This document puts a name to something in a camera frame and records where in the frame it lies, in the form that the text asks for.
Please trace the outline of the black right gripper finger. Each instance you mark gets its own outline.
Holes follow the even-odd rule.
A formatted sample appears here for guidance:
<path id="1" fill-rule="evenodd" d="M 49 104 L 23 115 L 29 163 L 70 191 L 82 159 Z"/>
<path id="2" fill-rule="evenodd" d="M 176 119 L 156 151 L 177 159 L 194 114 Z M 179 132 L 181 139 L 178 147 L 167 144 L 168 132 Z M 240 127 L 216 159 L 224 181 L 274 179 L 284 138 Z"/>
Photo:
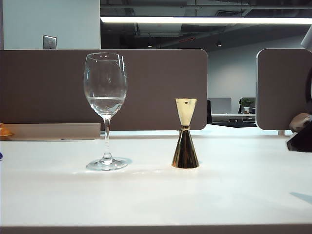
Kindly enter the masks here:
<path id="1" fill-rule="evenodd" d="M 299 133 L 287 141 L 287 148 L 290 151 L 312 152 L 312 127 L 306 126 Z"/>

